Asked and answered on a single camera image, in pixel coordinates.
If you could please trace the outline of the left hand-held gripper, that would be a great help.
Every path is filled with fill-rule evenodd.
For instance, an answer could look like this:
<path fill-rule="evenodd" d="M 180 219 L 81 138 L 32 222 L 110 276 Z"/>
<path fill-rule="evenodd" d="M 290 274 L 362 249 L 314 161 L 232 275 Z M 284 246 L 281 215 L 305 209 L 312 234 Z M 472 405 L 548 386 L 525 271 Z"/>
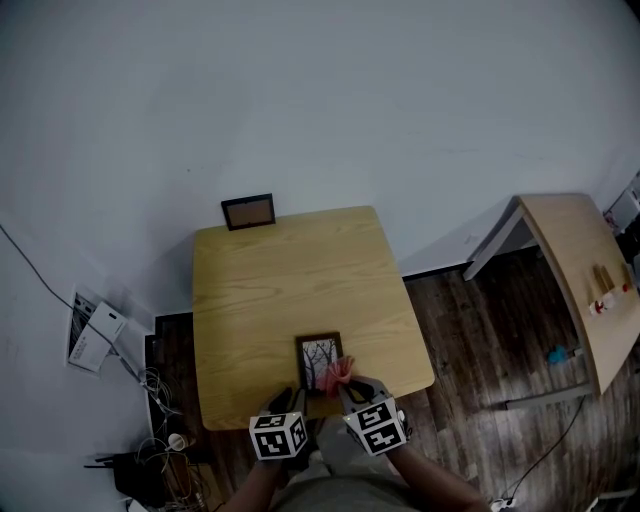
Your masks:
<path fill-rule="evenodd" d="M 296 391 L 292 411 L 288 412 L 292 396 L 291 387 L 283 388 L 250 418 L 249 434 L 258 460 L 295 458 L 307 444 L 306 390 Z"/>

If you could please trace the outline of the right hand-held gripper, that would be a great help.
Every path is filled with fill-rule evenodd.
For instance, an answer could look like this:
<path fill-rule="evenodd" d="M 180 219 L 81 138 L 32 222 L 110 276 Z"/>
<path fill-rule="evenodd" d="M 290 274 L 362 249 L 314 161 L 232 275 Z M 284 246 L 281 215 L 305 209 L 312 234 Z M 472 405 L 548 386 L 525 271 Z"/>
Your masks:
<path fill-rule="evenodd" d="M 343 421 L 367 454 L 378 456 L 406 443 L 405 415 L 380 380 L 353 377 L 338 386 L 338 395 Z"/>

